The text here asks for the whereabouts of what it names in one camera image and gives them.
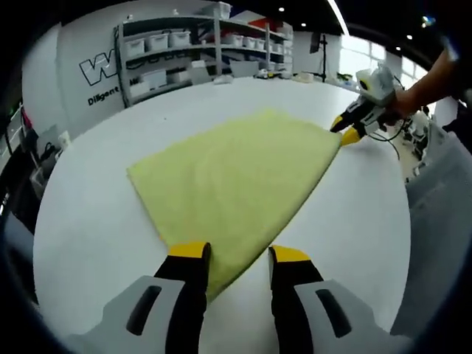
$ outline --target wall logo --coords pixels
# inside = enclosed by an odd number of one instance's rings
[[[99,83],[103,77],[107,79],[113,77],[117,74],[114,49],[110,49],[108,54],[102,52],[95,55],[93,59],[88,59],[79,63],[79,67],[90,86]]]
[[[90,97],[88,99],[88,105],[93,105],[94,103],[102,102],[106,98],[110,97],[112,94],[115,94],[119,92],[118,86],[115,86],[115,88],[112,88],[111,90],[105,91],[102,94],[96,94],[93,97]]]

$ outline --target yellow towel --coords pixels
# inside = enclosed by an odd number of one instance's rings
[[[340,142],[340,134],[264,111],[176,143],[128,175],[168,246],[211,243],[211,301],[295,215]]]

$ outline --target metal shelving unit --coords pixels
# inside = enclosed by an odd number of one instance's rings
[[[122,50],[125,48],[125,42],[127,41],[144,39],[151,35],[161,33],[163,30],[179,29],[190,30],[190,41],[193,43],[192,45],[170,47],[159,51],[144,52],[131,58],[128,58],[127,53]],[[254,38],[264,38],[266,49],[259,50],[243,46],[221,44],[221,30],[234,31],[238,34],[247,35]],[[199,33],[208,34],[211,31],[214,33],[215,42],[210,44],[200,44]],[[174,52],[195,52],[195,54],[198,54],[202,52],[214,51],[216,58],[216,72],[217,75],[221,75],[223,72],[223,51],[233,51],[245,52],[247,54],[265,53],[265,65],[268,68],[271,59],[279,60],[279,58],[283,58],[282,53],[271,52],[270,42],[273,41],[275,43],[283,43],[284,40],[285,36],[280,33],[271,32],[268,24],[265,26],[265,29],[263,29],[239,21],[221,19],[218,16],[211,17],[203,15],[177,15],[173,17],[153,18],[150,20],[123,22],[115,28],[114,47],[117,59],[116,62],[119,85],[125,107],[129,107],[135,103],[141,102],[158,94],[191,85],[190,82],[171,83],[169,85],[162,86],[159,89],[149,91],[148,93],[138,97],[132,97],[130,90],[130,75],[128,74],[127,69],[129,65],[139,64],[144,61],[169,55],[170,53]]]

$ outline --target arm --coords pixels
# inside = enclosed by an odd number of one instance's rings
[[[403,116],[417,111],[421,106],[441,100],[451,94],[456,64],[450,61],[444,50],[431,70],[410,89],[397,93],[393,108]]]

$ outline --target white table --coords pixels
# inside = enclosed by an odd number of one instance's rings
[[[329,128],[355,98],[322,83],[244,78],[153,98],[79,136],[54,169],[36,224],[35,285],[46,323],[60,337],[90,330],[109,300],[166,257],[126,167],[260,108]],[[363,299],[389,330],[410,252],[408,202],[392,147],[371,139],[343,147],[274,243],[307,253],[325,279]],[[277,352],[268,281],[264,252],[209,306],[200,353]]]

